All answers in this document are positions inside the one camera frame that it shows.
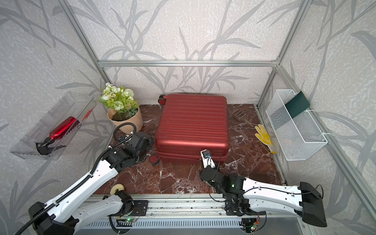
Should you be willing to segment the red hard-shell suitcase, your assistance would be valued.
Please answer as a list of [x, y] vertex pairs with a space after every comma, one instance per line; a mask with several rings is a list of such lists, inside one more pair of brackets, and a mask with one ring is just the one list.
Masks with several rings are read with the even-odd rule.
[[224, 96], [160, 95], [163, 112], [155, 133], [155, 149], [161, 161], [197, 164], [208, 150], [216, 162], [224, 162], [230, 150], [227, 99]]

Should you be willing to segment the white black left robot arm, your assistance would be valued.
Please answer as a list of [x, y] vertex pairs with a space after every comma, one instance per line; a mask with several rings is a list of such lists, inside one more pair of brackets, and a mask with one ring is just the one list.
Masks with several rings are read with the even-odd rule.
[[81, 207], [106, 182], [123, 170], [145, 161], [155, 139], [147, 133], [138, 132], [134, 124], [129, 125], [133, 127], [131, 134], [117, 144], [108, 146], [80, 180], [48, 202], [32, 205], [28, 210], [30, 221], [17, 234], [22, 234], [31, 226], [39, 235], [73, 235], [105, 216], [131, 213], [135, 205], [132, 197], [123, 189], [116, 190], [107, 199]]

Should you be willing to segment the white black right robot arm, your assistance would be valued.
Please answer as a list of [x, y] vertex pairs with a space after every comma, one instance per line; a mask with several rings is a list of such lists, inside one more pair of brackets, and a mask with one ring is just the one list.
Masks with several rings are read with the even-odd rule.
[[223, 196], [227, 215], [280, 212], [300, 217], [312, 226], [327, 227], [323, 193], [307, 182], [298, 186], [273, 185], [239, 175], [224, 175], [211, 166], [200, 170], [199, 175]]

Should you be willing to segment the beige flower pot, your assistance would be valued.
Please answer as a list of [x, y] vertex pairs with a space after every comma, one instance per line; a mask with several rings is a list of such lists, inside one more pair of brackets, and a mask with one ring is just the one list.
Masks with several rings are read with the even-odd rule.
[[[124, 124], [124, 123], [132, 123], [136, 126], [136, 132], [139, 132], [141, 131], [142, 127], [143, 127], [143, 118], [142, 118], [142, 114], [141, 114], [141, 111], [140, 109], [137, 111], [136, 115], [134, 115], [133, 117], [129, 118], [129, 119], [126, 119], [126, 120], [123, 120], [123, 121], [117, 121], [117, 120], [114, 120], [113, 117], [117, 116], [117, 113], [115, 110], [113, 109], [109, 109], [108, 112], [107, 112], [107, 116], [108, 116], [108, 119], [116, 126], [120, 126], [121, 124]], [[120, 127], [120, 130], [125, 133], [125, 134], [128, 134], [130, 135], [131, 132], [134, 132], [134, 127], [131, 126], [131, 125], [124, 125], [122, 127]]]

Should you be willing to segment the white tape roll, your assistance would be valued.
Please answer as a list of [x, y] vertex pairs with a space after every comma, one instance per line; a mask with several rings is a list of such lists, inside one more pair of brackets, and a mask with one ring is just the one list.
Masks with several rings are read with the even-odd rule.
[[110, 190], [110, 194], [114, 195], [116, 192], [119, 192], [119, 191], [124, 191], [124, 185], [115, 184], [114, 186], [112, 186], [112, 188]]

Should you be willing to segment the white green artificial flowers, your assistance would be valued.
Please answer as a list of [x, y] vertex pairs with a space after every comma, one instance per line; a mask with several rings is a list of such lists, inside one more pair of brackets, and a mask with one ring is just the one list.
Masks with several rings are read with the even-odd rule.
[[111, 83], [106, 83], [99, 100], [107, 108], [115, 111], [112, 117], [115, 121], [128, 120], [139, 110], [139, 105], [134, 99], [134, 92], [123, 86], [116, 87]]

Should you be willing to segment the yellow rubber glove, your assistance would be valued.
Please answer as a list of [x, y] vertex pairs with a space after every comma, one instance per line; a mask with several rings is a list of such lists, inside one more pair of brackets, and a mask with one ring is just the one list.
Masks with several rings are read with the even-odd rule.
[[273, 145], [271, 137], [264, 128], [264, 126], [262, 124], [258, 124], [255, 126], [255, 129], [257, 131], [257, 133], [255, 134], [256, 138], [269, 148], [271, 154], [277, 154], [276, 148]]

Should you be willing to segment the brown mesh scoop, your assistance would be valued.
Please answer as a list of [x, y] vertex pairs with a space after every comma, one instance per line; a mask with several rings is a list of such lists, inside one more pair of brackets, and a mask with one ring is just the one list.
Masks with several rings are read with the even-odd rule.
[[246, 113], [241, 110], [241, 109], [237, 109], [237, 110], [234, 110], [231, 115], [238, 121], [244, 121], [245, 123], [247, 123], [248, 125], [250, 125], [251, 127], [254, 127], [256, 126], [256, 124], [250, 122], [248, 119], [247, 119], [247, 116], [246, 116]]

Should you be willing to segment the dark green card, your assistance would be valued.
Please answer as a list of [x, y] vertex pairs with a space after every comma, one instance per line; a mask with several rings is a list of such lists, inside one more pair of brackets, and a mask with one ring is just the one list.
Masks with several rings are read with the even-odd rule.
[[309, 108], [310, 103], [305, 97], [304, 93], [300, 91], [293, 99], [285, 104], [285, 107], [291, 118], [295, 118]]

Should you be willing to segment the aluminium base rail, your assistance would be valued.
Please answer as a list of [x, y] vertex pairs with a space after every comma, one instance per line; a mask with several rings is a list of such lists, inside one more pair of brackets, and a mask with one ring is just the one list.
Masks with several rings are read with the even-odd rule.
[[[144, 218], [225, 218], [223, 198], [219, 194], [132, 194], [134, 201], [146, 200]], [[250, 208], [268, 215], [298, 217], [292, 206], [277, 205], [264, 199], [250, 199]]]

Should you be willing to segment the clear plastic wall bin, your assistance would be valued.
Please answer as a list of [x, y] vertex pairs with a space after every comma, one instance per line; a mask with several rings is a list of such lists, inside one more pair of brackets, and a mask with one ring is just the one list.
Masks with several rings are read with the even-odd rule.
[[[10, 153], [24, 160], [57, 160], [70, 141], [76, 135], [78, 129], [89, 117], [96, 106], [93, 96], [67, 92], [33, 128], [11, 148]], [[80, 121], [80, 125], [67, 133], [63, 139], [56, 141], [53, 146], [65, 145], [66, 147], [55, 150], [49, 155], [41, 155], [36, 149], [36, 143], [41, 143], [50, 132], [69, 116]]]

